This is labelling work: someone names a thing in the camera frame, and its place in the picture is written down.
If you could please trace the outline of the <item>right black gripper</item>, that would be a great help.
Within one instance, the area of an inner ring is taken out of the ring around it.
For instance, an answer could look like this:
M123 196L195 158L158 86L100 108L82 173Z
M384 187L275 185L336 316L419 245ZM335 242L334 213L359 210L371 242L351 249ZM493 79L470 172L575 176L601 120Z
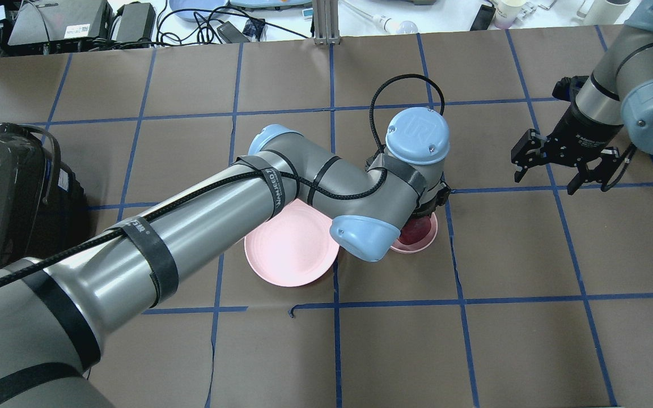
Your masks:
M617 148L608 146L621 125L613 126L594 121L572 104L556 124L549 136L536 129L528 129L511 148L511 162L516 170L514 180L521 183L528 170L549 163L577 166L578 173L567 185L572 196L583 184L595 182L602 193L613 189L622 179L622 155ZM599 158L599 165L590 169L587 163Z

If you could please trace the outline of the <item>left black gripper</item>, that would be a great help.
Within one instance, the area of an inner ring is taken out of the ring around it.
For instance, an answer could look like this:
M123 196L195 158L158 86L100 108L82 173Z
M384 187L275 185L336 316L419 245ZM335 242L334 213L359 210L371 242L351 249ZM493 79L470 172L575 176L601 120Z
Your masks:
M445 206L451 193L452 188L445 181L439 181L432 189L426 191L427 201L415 207L410 219L422 219L430 216L438 207Z

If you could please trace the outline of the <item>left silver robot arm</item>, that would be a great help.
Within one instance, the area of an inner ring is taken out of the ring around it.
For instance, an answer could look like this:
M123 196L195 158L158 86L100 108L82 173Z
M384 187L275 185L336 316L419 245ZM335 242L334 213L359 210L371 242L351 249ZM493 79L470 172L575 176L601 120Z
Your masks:
M419 211L439 202L450 130L408 108L367 170L277 124L228 168L101 235L0 270L0 406L110 407L84 377L106 337L300 199L332 220L334 241L380 261Z

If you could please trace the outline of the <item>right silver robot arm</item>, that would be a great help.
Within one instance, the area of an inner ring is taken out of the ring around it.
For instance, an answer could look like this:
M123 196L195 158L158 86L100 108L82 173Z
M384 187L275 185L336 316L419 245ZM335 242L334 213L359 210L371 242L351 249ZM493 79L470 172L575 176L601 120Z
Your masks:
M607 192L637 151L653 155L653 1L643 1L589 75L557 81L569 107L548 135L528 129L511 149L515 181L537 166L573 168L574 194L595 182Z

